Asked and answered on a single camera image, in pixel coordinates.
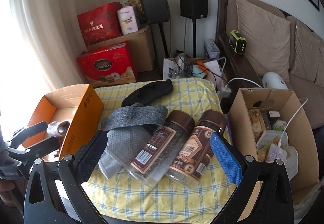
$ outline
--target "speaker stand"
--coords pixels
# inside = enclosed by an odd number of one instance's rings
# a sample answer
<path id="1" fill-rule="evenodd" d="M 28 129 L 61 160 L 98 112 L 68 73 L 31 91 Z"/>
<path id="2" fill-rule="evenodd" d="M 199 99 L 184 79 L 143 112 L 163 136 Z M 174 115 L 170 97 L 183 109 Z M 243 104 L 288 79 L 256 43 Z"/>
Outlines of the speaker stand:
<path id="1" fill-rule="evenodd" d="M 193 40 L 193 57 L 196 57 L 197 41 L 196 41 L 196 19 L 192 20 L 192 40 Z"/>
<path id="2" fill-rule="evenodd" d="M 164 35 L 164 30 L 163 30 L 163 23 L 158 23 L 158 25 L 159 25 L 160 33 L 161 33 L 161 37 L 162 37 L 165 57 L 169 58 L 169 52 L 167 51 L 166 40 L 165 40 L 165 35 Z"/>

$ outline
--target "transparent jar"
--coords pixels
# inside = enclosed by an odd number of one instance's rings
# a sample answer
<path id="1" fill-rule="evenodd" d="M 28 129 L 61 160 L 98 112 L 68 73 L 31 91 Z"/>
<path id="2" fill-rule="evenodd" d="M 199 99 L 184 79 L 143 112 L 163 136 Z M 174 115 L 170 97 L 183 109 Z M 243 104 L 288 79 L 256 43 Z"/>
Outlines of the transparent jar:
<path id="1" fill-rule="evenodd" d="M 155 131 L 132 160 L 128 172 L 145 185 L 154 187 L 168 171 L 194 126 L 195 121 L 189 114 L 173 110 L 164 126 Z"/>
<path id="2" fill-rule="evenodd" d="M 222 113 L 205 111 L 166 175 L 188 188 L 195 187 L 214 156 L 210 136 L 212 133 L 223 135 L 226 125 L 227 119 Z"/>

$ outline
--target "yellow plaid tablecloth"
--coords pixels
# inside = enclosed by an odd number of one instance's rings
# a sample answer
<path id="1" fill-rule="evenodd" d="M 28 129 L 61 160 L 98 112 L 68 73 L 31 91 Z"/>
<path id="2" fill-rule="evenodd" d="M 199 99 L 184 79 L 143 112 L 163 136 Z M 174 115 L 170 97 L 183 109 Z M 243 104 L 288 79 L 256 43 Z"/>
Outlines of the yellow plaid tablecloth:
<path id="1" fill-rule="evenodd" d="M 105 104 L 102 118 L 119 108 L 122 101 L 142 83 L 125 84 L 96 89 Z M 180 109 L 195 122 L 208 110 L 221 110 L 214 86 L 200 78 L 173 80 L 174 90 L 152 105 L 164 105 L 169 113 Z M 228 132 L 224 134 L 229 140 Z M 107 179 L 98 166 L 83 188 L 101 214 L 131 221 L 210 223 L 227 202 L 235 185 L 226 178 L 216 157 L 212 159 L 196 188 L 188 189 L 163 177 L 150 188 L 127 172 Z"/>

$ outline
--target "blue and white box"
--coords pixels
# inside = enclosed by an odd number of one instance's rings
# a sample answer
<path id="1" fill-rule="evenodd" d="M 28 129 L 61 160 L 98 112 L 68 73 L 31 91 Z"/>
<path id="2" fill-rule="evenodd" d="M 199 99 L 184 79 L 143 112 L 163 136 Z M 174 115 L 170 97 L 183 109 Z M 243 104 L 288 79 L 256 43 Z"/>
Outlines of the blue and white box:
<path id="1" fill-rule="evenodd" d="M 205 39 L 204 58 L 219 59 L 220 50 L 211 39 Z"/>

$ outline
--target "speaker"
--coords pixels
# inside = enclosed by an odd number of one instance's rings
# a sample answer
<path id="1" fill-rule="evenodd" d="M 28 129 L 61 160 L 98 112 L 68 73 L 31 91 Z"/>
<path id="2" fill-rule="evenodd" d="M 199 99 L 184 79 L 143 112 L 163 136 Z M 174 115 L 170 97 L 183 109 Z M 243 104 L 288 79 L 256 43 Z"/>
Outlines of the speaker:
<path id="1" fill-rule="evenodd" d="M 180 0 L 180 15 L 190 19 L 207 17 L 208 0 Z"/>
<path id="2" fill-rule="evenodd" d="M 149 25 L 168 22 L 170 10 L 167 0 L 140 0 Z"/>

